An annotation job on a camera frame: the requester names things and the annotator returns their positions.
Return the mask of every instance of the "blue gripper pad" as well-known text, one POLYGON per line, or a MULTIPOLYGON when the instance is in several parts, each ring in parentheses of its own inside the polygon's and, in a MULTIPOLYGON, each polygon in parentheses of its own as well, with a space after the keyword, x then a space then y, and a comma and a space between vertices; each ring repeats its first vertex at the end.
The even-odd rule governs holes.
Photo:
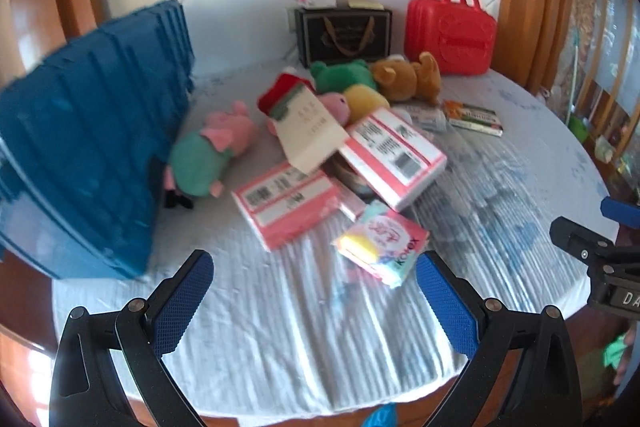
POLYGON ((640 206, 612 200, 608 196, 602 200, 600 211, 604 217, 632 229, 640 229, 640 206))
POLYGON ((160 358, 178 347, 212 280, 213 260, 207 253, 191 267, 154 320, 152 348, 156 357, 160 358))
POLYGON ((478 322, 425 253, 415 263, 415 278, 453 349, 473 358, 480 343, 478 322))

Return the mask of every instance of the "brown teddy bear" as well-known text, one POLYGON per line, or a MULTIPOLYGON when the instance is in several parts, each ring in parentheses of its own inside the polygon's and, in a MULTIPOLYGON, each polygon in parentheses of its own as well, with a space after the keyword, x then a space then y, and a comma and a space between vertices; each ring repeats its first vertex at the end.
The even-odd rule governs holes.
POLYGON ((429 105, 438 105, 440 70, 429 52, 420 54, 420 62, 407 62, 400 55, 379 60, 370 67, 380 93, 389 102, 404 102, 420 98, 429 105))

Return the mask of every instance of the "blue storage box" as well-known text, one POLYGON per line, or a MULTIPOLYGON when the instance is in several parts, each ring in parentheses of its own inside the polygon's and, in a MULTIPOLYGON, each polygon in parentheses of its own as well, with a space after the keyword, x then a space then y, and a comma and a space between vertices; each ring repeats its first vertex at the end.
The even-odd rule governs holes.
POLYGON ((70 41, 0 92, 0 241, 54 278, 142 274, 193 51, 167 0, 70 41))

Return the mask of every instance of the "red luggage case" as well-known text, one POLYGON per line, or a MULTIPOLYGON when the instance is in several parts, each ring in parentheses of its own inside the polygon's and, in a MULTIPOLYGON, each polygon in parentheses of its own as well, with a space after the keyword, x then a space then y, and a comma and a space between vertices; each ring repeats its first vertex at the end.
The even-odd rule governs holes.
POLYGON ((404 54, 418 61, 430 52, 441 73, 483 74, 494 53, 497 23, 479 0, 411 0, 407 9, 404 54))

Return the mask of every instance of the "green plush toy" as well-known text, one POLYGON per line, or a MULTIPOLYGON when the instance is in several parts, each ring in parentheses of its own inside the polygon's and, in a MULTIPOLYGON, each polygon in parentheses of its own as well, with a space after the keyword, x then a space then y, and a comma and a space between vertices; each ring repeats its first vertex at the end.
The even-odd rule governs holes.
POLYGON ((355 84, 362 84, 377 91, 378 86, 373 80, 369 67, 364 60, 354 60, 348 64, 327 66, 324 62, 311 64, 311 75, 316 81, 316 93, 344 92, 355 84))

